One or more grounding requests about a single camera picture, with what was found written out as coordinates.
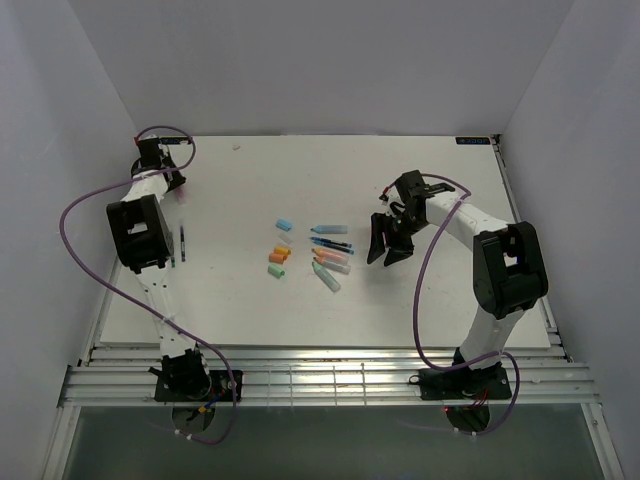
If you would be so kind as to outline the orange capped marker pen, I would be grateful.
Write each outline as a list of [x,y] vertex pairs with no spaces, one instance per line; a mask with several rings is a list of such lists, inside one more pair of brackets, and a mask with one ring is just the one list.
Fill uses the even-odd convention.
[[351,271],[351,267],[348,264],[341,264],[335,261],[331,261],[326,259],[325,257],[315,257],[314,261],[326,269],[339,272],[341,274],[347,275]]

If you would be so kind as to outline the orange pink highlighter pen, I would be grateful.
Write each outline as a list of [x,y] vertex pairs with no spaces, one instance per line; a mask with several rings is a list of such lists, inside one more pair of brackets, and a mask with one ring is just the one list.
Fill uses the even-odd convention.
[[328,249],[313,248],[312,252],[318,257],[323,257],[329,261],[333,261],[336,263],[347,264],[349,262],[349,258],[347,256]]

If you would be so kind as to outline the light blue highlighter body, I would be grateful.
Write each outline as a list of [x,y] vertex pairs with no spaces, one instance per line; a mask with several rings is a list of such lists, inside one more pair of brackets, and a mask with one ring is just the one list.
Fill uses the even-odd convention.
[[310,231],[321,235],[346,234],[348,227],[346,225],[317,225],[312,227]]

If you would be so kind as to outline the two thin pens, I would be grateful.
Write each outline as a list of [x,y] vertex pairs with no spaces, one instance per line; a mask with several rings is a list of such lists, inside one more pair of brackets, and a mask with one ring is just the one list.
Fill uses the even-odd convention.
[[177,268],[187,260],[186,220],[183,217],[172,220],[169,233],[173,242],[171,267]]

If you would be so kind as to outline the clear gel pen cap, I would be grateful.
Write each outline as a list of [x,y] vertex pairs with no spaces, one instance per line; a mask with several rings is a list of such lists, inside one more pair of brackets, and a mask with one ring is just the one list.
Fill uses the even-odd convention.
[[286,245],[291,245],[293,243],[293,240],[284,232],[281,232],[278,235],[279,239],[282,240]]

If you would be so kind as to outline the light blue highlighter cap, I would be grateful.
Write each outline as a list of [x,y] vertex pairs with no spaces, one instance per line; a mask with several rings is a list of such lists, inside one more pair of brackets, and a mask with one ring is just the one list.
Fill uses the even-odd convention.
[[275,226],[276,226],[279,230],[284,231],[284,232],[289,232],[289,231],[291,231],[291,230],[292,230],[292,228],[293,228],[293,224],[292,224],[290,221],[285,220],[285,219],[282,219],[282,218],[280,218],[280,219],[278,219],[278,220],[276,221]]

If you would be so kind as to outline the orange highlighter cap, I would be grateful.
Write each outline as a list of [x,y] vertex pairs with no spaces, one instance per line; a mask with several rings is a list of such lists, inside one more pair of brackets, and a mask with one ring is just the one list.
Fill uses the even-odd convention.
[[279,255],[289,256],[292,253],[292,250],[288,246],[276,245],[273,252]]

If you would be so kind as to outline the salmon orange marker cap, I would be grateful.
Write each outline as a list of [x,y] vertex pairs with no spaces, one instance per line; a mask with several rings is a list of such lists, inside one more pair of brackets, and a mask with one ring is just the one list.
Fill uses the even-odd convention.
[[283,264],[287,260],[288,256],[286,254],[281,254],[277,252],[271,252],[268,256],[270,263],[275,264]]

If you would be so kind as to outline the green highlighter cap piece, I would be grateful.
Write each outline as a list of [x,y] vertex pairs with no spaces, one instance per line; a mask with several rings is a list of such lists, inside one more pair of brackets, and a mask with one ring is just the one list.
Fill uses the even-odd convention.
[[285,269],[278,264],[270,264],[267,271],[270,275],[278,279],[282,278],[286,274]]

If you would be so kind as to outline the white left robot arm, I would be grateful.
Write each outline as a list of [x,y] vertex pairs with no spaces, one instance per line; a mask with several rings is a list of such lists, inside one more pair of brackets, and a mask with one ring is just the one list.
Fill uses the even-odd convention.
[[161,209],[165,195],[186,182],[169,149],[156,136],[138,139],[139,158],[131,168],[134,181],[126,195],[106,207],[116,252],[141,286],[160,342],[161,369],[154,374],[177,378],[190,399],[205,397],[212,376],[197,342],[173,326],[181,319],[170,283],[174,241]]

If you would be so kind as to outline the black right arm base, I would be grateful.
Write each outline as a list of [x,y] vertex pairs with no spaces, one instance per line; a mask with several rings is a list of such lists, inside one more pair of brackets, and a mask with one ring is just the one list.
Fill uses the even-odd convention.
[[454,353],[454,363],[443,367],[431,362],[422,351],[419,355],[426,368],[417,373],[417,385],[422,400],[464,400],[479,397],[487,400],[509,400],[511,387],[502,353],[491,351],[465,361],[460,349]]

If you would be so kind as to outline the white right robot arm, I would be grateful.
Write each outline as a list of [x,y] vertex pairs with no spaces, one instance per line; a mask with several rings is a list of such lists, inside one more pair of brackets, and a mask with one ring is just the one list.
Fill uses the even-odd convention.
[[371,216],[368,263],[391,266],[414,253],[413,237],[434,225],[436,233],[419,274],[425,277],[436,243],[449,234],[472,256],[472,290],[477,310],[457,348],[451,373],[454,390],[474,397],[488,384],[485,370],[500,363],[504,347],[525,312],[548,293],[549,283],[535,227],[509,223],[471,204],[472,192],[459,182],[413,170],[401,174],[380,196],[386,207]]

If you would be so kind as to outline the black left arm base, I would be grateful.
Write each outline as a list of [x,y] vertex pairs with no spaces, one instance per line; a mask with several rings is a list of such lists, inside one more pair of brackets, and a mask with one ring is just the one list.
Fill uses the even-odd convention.
[[164,356],[161,367],[150,367],[156,378],[154,400],[157,402],[232,402],[229,372],[207,370],[200,356]]

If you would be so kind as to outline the blue label sticker left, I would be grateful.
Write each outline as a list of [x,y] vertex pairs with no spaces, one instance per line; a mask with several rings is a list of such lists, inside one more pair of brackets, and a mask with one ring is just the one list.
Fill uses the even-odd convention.
[[161,143],[163,145],[191,145],[192,140],[188,137],[161,137]]

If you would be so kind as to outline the blue label sticker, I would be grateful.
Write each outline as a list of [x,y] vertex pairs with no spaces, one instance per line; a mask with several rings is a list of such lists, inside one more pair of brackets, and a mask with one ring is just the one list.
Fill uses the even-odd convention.
[[457,136],[455,142],[457,145],[490,145],[491,139],[479,136]]
[[191,145],[192,140],[188,137],[161,137],[161,143],[163,145]]

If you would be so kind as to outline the blue label sticker right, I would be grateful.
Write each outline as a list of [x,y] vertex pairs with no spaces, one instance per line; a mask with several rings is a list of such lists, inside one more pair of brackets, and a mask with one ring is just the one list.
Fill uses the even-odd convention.
[[455,142],[457,145],[490,145],[491,139],[479,136],[457,136]]

